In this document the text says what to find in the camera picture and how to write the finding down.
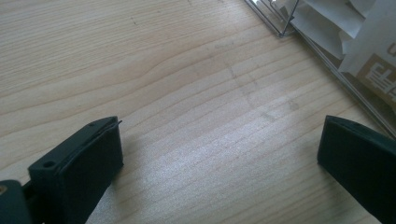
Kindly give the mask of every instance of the dark green plastic object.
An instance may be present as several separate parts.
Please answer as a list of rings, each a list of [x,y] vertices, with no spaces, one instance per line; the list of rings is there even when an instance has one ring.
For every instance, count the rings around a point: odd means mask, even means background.
[[[117,117],[92,122],[33,163],[23,187],[0,181],[0,223],[85,223],[122,166]]]
[[[396,223],[394,140],[359,123],[328,116],[318,163],[380,222]]]

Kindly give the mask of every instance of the white paper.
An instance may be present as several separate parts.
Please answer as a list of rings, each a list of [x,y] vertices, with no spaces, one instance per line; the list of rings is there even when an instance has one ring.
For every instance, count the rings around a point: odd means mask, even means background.
[[[361,32],[352,42],[339,71],[356,76],[373,54],[396,66],[396,56],[387,54],[389,45],[396,44],[396,1],[377,0]]]
[[[340,60],[343,59],[341,40],[338,36],[340,28],[324,18],[312,7],[301,2],[294,11],[294,19],[291,23],[334,57]]]
[[[367,18],[367,16],[370,13],[370,10],[372,9],[375,3],[375,0],[349,0],[349,1],[352,4],[352,6],[356,8],[356,10],[358,10],[359,13],[364,18]]]
[[[347,0],[305,0],[305,2],[352,38],[356,37],[363,25],[364,18],[347,5]]]
[[[342,47],[343,47],[343,54],[348,54],[349,49],[352,45],[353,38],[350,37],[345,31],[340,31],[338,33],[341,39]]]

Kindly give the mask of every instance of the small hole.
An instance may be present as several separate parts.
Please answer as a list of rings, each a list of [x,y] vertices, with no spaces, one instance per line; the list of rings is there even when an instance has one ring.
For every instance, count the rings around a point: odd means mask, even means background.
[[[7,186],[0,185],[0,195],[4,194],[7,191]]]
[[[54,166],[55,165],[55,161],[46,161],[46,162],[44,162],[44,164],[43,164],[43,166],[45,167],[45,168],[50,168],[50,167],[52,167],[52,166]]]

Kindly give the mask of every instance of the light wood surface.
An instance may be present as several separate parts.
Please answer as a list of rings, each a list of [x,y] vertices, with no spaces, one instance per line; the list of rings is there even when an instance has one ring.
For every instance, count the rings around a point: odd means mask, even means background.
[[[377,223],[316,159],[326,115],[377,127],[244,1],[0,2],[0,179],[116,115],[88,223]]]

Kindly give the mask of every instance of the table surface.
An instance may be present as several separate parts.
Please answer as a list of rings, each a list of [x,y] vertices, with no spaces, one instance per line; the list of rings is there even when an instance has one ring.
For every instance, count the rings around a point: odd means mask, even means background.
[[[1,0],[0,179],[118,116],[88,223],[376,223],[317,165],[326,115],[378,127],[242,0]]]

